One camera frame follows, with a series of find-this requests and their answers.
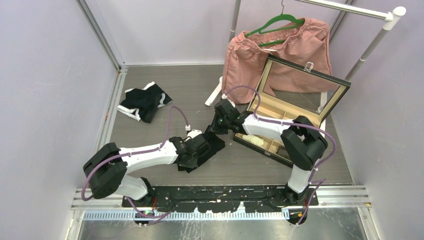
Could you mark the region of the plain black underwear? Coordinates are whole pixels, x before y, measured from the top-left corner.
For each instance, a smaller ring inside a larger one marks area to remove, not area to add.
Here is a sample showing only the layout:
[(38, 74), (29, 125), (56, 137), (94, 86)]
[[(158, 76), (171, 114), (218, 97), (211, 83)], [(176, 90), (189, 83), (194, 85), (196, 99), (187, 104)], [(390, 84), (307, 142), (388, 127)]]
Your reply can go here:
[(196, 166), (194, 168), (178, 166), (177, 170), (179, 172), (186, 171), (187, 173), (190, 173), (194, 171), (195, 169), (199, 168), (201, 165), (206, 163), (210, 158), (212, 158), (216, 153), (221, 151), (226, 146), (225, 141), (220, 139), (212, 131), (211, 124), (207, 126), (205, 132), (202, 135), (208, 143), (208, 151), (197, 158)]

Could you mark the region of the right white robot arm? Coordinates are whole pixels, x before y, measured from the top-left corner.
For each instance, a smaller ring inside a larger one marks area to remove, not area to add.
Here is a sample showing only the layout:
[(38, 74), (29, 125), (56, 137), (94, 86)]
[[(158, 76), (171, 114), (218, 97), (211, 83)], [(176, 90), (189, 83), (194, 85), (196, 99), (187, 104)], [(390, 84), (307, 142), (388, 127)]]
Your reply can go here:
[(209, 129), (217, 135), (232, 131), (282, 142), (293, 163), (282, 195), (290, 204), (300, 204), (306, 197), (313, 168), (328, 148), (322, 130), (302, 115), (295, 119), (276, 119), (247, 110), (239, 112), (228, 99), (219, 101), (214, 106), (214, 112)]

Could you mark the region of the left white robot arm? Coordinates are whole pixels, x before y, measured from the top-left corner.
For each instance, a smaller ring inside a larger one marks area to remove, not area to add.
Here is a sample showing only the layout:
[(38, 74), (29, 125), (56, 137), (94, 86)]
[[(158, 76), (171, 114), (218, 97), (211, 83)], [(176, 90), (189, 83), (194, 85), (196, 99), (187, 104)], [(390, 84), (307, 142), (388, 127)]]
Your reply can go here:
[(163, 143), (136, 148), (107, 143), (83, 165), (86, 176), (84, 187), (91, 190), (91, 195), (82, 192), (81, 198), (88, 201), (116, 194), (147, 207), (154, 199), (151, 185), (146, 178), (133, 177), (131, 173), (172, 164), (194, 169), (198, 166), (198, 160), (210, 149), (208, 134), (200, 130), (188, 132), (186, 138), (174, 136)]

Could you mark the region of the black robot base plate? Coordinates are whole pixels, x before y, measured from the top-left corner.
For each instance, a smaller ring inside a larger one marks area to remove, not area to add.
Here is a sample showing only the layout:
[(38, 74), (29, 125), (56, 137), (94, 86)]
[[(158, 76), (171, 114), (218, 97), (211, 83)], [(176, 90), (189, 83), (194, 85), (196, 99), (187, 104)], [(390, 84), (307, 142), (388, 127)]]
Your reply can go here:
[(301, 199), (287, 197), (284, 186), (277, 185), (214, 185), (214, 186), (155, 186), (146, 200), (135, 200), (138, 208), (155, 208), (160, 212), (234, 213), (244, 208), (246, 213), (274, 213), (285, 207), (304, 209), (318, 205), (313, 188)]

